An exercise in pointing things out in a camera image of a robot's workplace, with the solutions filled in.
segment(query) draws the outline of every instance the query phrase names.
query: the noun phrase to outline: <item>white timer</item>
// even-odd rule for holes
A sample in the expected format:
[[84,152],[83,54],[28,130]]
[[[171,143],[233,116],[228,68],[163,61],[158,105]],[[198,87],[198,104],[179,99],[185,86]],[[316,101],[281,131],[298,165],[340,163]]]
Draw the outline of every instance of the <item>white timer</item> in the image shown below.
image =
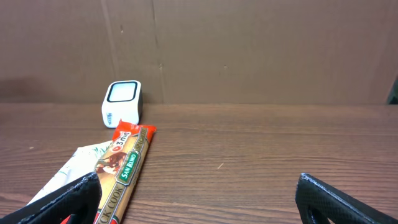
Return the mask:
[[118,81],[110,84],[102,103],[105,126],[116,128],[120,120],[138,124],[142,104],[139,81]]

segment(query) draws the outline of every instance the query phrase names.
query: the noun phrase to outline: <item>brown cardboard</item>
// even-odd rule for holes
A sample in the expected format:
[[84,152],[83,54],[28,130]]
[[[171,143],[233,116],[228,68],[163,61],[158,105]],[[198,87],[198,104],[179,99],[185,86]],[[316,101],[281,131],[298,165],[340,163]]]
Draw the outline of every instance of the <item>brown cardboard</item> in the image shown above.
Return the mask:
[[0,101],[384,104],[398,73],[396,1],[0,3]]

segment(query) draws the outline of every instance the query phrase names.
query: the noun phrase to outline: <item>san remo pasta bag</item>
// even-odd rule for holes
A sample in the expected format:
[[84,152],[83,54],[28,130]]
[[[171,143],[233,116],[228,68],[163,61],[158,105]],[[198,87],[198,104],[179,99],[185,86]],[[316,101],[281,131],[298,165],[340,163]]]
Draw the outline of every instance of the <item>san remo pasta bag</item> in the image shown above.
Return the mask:
[[113,142],[95,165],[102,188],[95,224],[120,223],[155,131],[155,126],[120,121]]

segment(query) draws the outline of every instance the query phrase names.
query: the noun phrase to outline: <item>black carbon fiber part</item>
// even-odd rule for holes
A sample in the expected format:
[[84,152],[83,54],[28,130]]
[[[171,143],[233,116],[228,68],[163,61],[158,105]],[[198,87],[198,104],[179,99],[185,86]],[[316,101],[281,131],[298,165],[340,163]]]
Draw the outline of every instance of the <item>black carbon fiber part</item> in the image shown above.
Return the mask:
[[301,174],[295,201],[304,224],[383,223],[398,220],[377,211],[309,174]]
[[[21,217],[22,214],[26,214],[24,213],[24,207],[15,212],[17,215],[12,213],[0,219],[0,224],[56,224],[61,223],[69,215],[68,224],[92,224],[102,194],[97,174],[92,172],[84,176],[79,183],[71,186],[66,192],[65,189],[58,189],[57,191],[60,190],[63,190],[64,193],[46,204],[38,212],[31,213],[27,217]],[[41,202],[34,202],[28,206],[34,207],[35,203],[41,204],[46,201],[46,197],[40,199]]]

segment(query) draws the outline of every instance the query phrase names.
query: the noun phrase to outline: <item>wooden table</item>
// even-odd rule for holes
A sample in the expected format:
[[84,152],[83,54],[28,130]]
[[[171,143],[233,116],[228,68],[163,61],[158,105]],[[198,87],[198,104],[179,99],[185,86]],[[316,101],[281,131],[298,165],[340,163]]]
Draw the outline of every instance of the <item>wooden table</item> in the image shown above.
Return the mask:
[[[100,110],[0,104],[0,216],[111,139]],[[398,107],[145,105],[142,124],[158,131],[124,223],[300,223],[302,172],[398,218]]]

